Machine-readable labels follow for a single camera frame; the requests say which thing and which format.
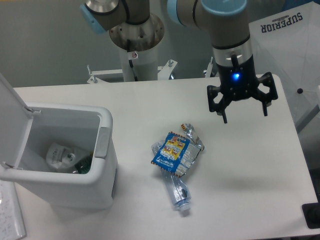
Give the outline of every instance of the white trash can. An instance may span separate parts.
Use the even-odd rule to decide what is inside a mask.
[[[112,205],[118,161],[113,119],[103,107],[29,103],[0,74],[0,179],[48,203],[105,209]],[[86,174],[53,172],[46,154],[55,142],[93,152]]]

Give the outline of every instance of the open trash bin lid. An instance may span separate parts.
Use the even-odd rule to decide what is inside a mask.
[[[0,164],[18,167],[30,133],[30,109],[0,73]]]

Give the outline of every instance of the plastic water bottle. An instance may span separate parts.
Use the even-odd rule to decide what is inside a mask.
[[[180,212],[189,210],[191,195],[187,185],[182,182],[181,178],[166,170],[161,169],[161,173],[173,206],[179,209]]]

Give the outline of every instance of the light blue joint cap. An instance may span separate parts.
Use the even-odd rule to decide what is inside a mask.
[[[92,16],[91,12],[86,8],[84,4],[80,6],[80,10],[85,21],[93,29],[96,34],[103,34],[106,30],[100,25],[100,23]]]
[[[172,21],[174,21],[177,24],[181,24],[178,18],[178,12],[177,12],[177,0],[168,0],[166,5],[169,17]]]
[[[210,14],[229,17],[242,12],[247,0],[201,0],[203,8]]]

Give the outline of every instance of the blue led light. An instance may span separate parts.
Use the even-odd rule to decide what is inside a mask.
[[[240,78],[240,74],[239,73],[235,73],[235,74],[232,75],[232,78],[233,78],[234,81],[238,81],[239,78]]]

